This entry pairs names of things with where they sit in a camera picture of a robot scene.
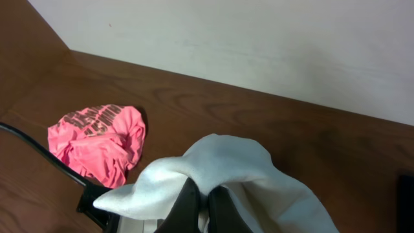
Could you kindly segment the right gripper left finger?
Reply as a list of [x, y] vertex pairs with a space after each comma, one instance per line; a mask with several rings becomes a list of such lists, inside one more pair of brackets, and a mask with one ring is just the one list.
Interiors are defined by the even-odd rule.
[[171, 211], [155, 233], [199, 233], [199, 208], [199, 189], [187, 178]]

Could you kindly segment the white t-shirt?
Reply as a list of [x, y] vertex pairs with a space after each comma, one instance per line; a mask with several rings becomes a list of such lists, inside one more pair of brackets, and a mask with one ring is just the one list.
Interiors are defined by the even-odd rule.
[[202, 206], [214, 188], [226, 188], [253, 232], [337, 231], [314, 193], [274, 167], [260, 143], [231, 135], [211, 134], [181, 157], [153, 161], [135, 184], [115, 188], [93, 205], [132, 219], [164, 219], [187, 179], [197, 185]]

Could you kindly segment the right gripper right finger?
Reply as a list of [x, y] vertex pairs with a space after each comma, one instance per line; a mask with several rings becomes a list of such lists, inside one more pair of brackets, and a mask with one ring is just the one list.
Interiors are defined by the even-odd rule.
[[214, 188], [208, 196], [209, 233], [252, 233], [237, 211], [229, 191], [222, 186]]

